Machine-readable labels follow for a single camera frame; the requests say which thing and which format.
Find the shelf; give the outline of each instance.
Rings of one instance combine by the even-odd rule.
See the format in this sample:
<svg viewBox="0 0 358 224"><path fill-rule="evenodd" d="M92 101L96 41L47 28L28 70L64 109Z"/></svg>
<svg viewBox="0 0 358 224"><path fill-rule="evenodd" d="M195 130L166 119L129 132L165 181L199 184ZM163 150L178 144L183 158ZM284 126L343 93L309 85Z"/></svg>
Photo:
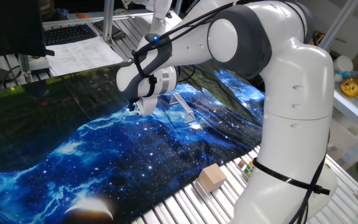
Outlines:
<svg viewBox="0 0 358 224"><path fill-rule="evenodd" d="M358 96L349 99L345 94L341 93L340 89L341 84L335 83L334 106L358 125Z"/></svg>

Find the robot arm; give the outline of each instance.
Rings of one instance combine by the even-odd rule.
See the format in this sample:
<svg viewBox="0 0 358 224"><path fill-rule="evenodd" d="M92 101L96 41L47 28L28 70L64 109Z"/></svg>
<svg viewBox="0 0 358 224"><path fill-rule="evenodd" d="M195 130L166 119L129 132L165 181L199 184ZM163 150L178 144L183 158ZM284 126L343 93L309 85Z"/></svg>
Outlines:
<svg viewBox="0 0 358 224"><path fill-rule="evenodd" d="M289 178L284 182L256 169L231 223L290 223L311 193L291 181L313 183L321 168L334 92L331 57L305 44L313 33L311 24L309 12L297 3L233 6L231 0L202 0L171 31L145 35L134 60L117 73L119 90L144 115L153 112L160 94L175 89L176 65L212 58L244 78L262 76L266 95L257 162ZM329 197L309 194L308 218L333 196L333 171L323 167L317 184L331 192Z"/></svg>

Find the wooden cube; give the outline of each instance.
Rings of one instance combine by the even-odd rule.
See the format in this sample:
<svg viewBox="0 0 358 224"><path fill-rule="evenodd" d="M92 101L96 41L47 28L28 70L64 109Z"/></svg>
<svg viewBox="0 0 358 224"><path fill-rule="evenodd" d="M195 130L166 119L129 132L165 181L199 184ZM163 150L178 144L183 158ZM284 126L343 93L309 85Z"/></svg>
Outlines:
<svg viewBox="0 0 358 224"><path fill-rule="evenodd" d="M217 164L205 167L200 176L198 176L198 182L207 193L218 189L225 180L226 175Z"/></svg>
<svg viewBox="0 0 358 224"><path fill-rule="evenodd" d="M238 165L239 165L240 168L243 168L244 166L247 165L247 162L245 160L241 159L241 161L239 162Z"/></svg>

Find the galaxy print fabric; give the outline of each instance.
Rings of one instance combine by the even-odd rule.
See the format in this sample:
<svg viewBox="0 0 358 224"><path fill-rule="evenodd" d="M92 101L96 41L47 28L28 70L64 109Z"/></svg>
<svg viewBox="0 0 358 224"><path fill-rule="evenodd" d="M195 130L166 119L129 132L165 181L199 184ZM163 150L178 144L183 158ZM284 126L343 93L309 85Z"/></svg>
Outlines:
<svg viewBox="0 0 358 224"><path fill-rule="evenodd" d="M202 168L251 150L261 138L264 95L228 72L216 76L258 122L189 84L173 92L195 112L188 124L181 105L169 105L172 93L159 97L150 116L138 116L120 101L121 109L80 126L36 165L0 172L0 223L64 223L70 208L84 203L104 205L113 223L129 223L195 180ZM25 158L31 155L39 156L34 150Z"/></svg>

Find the metal grid table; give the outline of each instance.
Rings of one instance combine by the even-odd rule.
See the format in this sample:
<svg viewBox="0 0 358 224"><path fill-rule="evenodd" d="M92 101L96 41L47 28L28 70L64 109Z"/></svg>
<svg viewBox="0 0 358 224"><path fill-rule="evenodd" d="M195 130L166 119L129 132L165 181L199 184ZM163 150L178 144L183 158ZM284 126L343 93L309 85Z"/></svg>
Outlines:
<svg viewBox="0 0 358 224"><path fill-rule="evenodd" d="M227 223L233 217L234 203L247 187L249 176L237 164L243 159L247 163L257 157L260 147L241 158L221 166L227 176L223 185L206 193L195 180L153 209L136 218L132 224L147 223ZM308 223L358 223L358 201L353 192L358 183L340 168L329 156L326 164L336 173L338 188L333 199Z"/></svg>

